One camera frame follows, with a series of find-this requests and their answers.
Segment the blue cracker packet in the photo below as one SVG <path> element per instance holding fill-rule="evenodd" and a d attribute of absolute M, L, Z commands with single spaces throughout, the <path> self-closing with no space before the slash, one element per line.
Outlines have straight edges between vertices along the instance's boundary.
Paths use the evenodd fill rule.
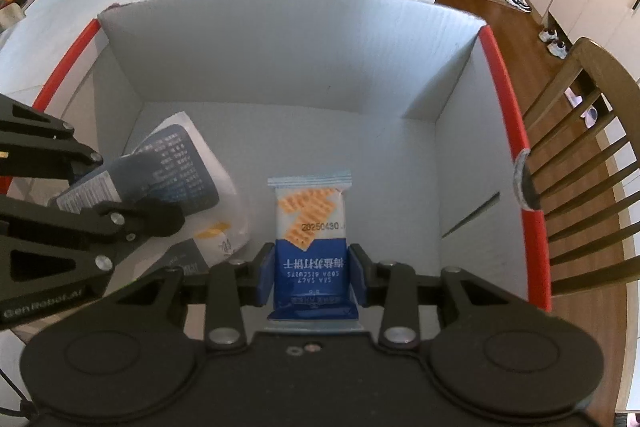
<path fill-rule="evenodd" d="M 348 171 L 279 176 L 276 196 L 274 321 L 356 320 L 349 289 L 345 193 Z"/>

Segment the red cardboard box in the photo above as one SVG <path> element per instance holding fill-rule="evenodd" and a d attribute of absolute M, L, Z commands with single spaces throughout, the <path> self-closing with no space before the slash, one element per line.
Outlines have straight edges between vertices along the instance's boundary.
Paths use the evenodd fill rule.
<path fill-rule="evenodd" d="M 348 171 L 347 242 L 372 261 L 470 271 L 550 308 L 523 119 L 494 34 L 472 14 L 416 0 L 115 4 L 27 106 L 71 124 L 100 167 L 187 113 L 248 214 L 241 254 L 276 241 L 270 178 Z M 85 176 L 1 177 L 1 198 L 58 208 Z"/>

